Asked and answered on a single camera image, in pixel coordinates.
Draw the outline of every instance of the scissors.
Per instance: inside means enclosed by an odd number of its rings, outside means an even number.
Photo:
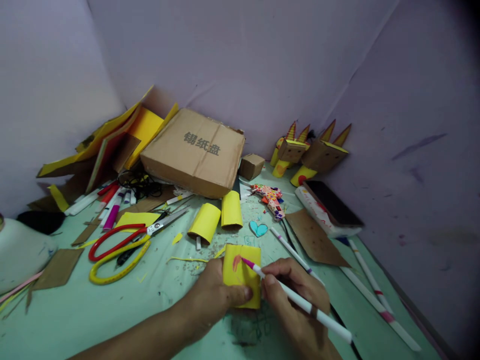
[[[189,206],[187,206],[186,208],[180,211],[173,213],[170,216],[157,220],[156,222],[154,222],[152,225],[148,227],[145,226],[145,224],[127,224],[127,225],[115,227],[109,232],[107,232],[106,234],[104,234],[101,238],[99,238],[93,244],[93,246],[91,247],[88,253],[88,258],[91,261],[96,262],[90,270],[90,275],[89,275],[90,281],[96,285],[107,285],[107,284],[114,283],[120,280],[121,278],[123,278],[130,271],[132,271],[132,269],[139,263],[140,259],[147,252],[147,250],[149,249],[149,246],[152,244],[152,242],[150,241],[150,238],[154,236],[156,233],[158,233],[161,229],[166,227],[168,224],[170,224],[171,222],[181,217],[188,210],[189,210]],[[127,237],[125,240],[123,240],[119,244],[112,247],[110,250],[104,252],[99,256],[95,256],[95,251],[98,249],[98,247],[111,235],[123,229],[135,229],[135,228],[139,228],[139,229],[136,232],[134,232],[132,235]],[[135,240],[138,237],[142,237],[142,238],[138,241],[128,244],[129,242]],[[97,277],[97,271],[103,264],[108,263],[110,260],[114,259],[118,255],[130,249],[139,247],[141,245],[143,245],[143,247],[141,248],[140,253],[138,253],[135,259],[124,270],[110,277]]]

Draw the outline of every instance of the left hand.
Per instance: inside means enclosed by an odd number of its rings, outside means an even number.
[[[227,310],[249,301],[253,292],[248,286],[227,286],[223,280],[224,258],[210,260],[190,291],[174,307],[188,316],[190,343],[203,338]]]

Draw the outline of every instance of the right hand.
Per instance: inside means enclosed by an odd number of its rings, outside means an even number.
[[[263,297],[276,313],[280,323],[296,350],[305,359],[329,359],[330,341],[327,328],[290,303],[280,281],[295,290],[325,314],[330,313],[330,298],[325,287],[291,257],[281,258],[262,268],[265,279],[261,282]]]

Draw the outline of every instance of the red scissors handle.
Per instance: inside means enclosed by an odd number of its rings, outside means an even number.
[[[105,241],[107,240],[111,235],[118,233],[120,230],[123,229],[132,229],[132,228],[139,228],[137,231],[135,231],[132,235],[127,237],[125,240],[123,240],[121,243],[118,245],[115,245],[112,247],[110,250],[104,252],[103,254],[100,254],[99,256],[95,256],[95,251],[98,249],[98,247]],[[97,262],[107,255],[110,255],[111,253],[117,251],[120,248],[123,248],[125,245],[127,245],[129,242],[133,241],[137,236],[141,234],[146,234],[147,233],[147,227],[145,224],[127,224],[127,225],[122,225],[122,226],[117,226],[110,230],[109,232],[105,233],[102,235],[101,238],[99,238],[91,247],[90,251],[88,252],[88,258],[90,261]]]

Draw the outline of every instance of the small cardboard box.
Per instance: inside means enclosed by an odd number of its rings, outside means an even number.
[[[265,159],[255,154],[248,154],[241,158],[238,173],[247,180],[256,178],[262,172]]]
[[[147,173],[210,199],[234,186],[245,137],[183,108],[140,154]]]
[[[301,162],[307,168],[320,174],[329,172],[335,165],[341,162],[348,151],[330,142],[317,139],[303,154]]]

